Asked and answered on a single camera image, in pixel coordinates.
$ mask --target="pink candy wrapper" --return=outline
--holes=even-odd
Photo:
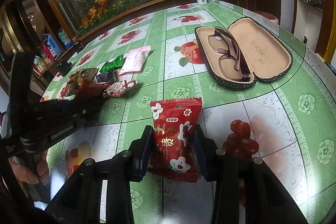
[[[129,91],[129,89],[136,85],[138,81],[133,80],[130,82],[127,82],[126,80],[115,82],[112,85],[110,85],[104,92],[103,92],[103,98],[105,97],[120,97],[126,92]]]
[[[129,51],[119,75],[132,71],[141,71],[142,65],[145,63],[150,50],[150,46],[145,46]]]

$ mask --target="screw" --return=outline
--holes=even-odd
[[[93,165],[95,163],[95,160],[94,159],[86,159],[83,164],[86,165],[86,166],[90,166],[90,165]]]
[[[217,149],[216,154],[218,156],[224,156],[226,154],[226,151],[224,149]]]
[[[255,164],[262,164],[262,163],[263,163],[263,160],[262,160],[261,158],[256,157],[256,158],[253,158],[253,162],[254,162]]]
[[[132,152],[129,151],[129,150],[124,150],[124,151],[121,152],[121,155],[125,158],[129,157],[131,154],[132,154]]]

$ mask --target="red candy wrapper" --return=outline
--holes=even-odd
[[[174,180],[196,182],[190,144],[202,108],[201,98],[151,102],[154,146],[148,171]]]

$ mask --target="green tablecloth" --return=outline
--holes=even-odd
[[[245,90],[232,90],[215,82],[200,61],[184,58],[175,51],[192,41],[197,26],[228,27],[249,16],[273,32],[293,56],[290,71],[272,83],[257,82]],[[178,20],[179,17],[189,20]],[[131,40],[122,39],[132,32]],[[83,141],[90,144],[96,161],[112,158],[139,138],[145,125],[152,125],[150,101],[201,97],[199,124],[208,138],[222,146],[232,133],[235,119],[249,122],[251,138],[259,143],[260,156],[279,177],[309,223],[324,218],[336,198],[336,78],[316,54],[285,29],[241,7],[218,0],[208,5],[182,5],[139,17],[108,31],[73,56],[71,72],[101,67],[103,63],[131,49],[151,45],[151,52],[139,73],[122,79],[137,79],[140,88],[122,98],[106,101],[102,111],[82,128],[48,151],[52,195],[65,181],[65,154]],[[59,98],[67,77],[56,76],[44,94]],[[195,184],[171,181],[148,173],[141,183],[131,183],[136,223],[209,223],[214,183],[200,177]],[[101,220],[105,220],[105,191]]]

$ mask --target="green candy wrapper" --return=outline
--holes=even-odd
[[[114,68],[122,67],[124,64],[124,55],[119,55],[116,59],[112,62],[106,62],[103,67],[100,69],[100,73],[107,72],[113,70]]]

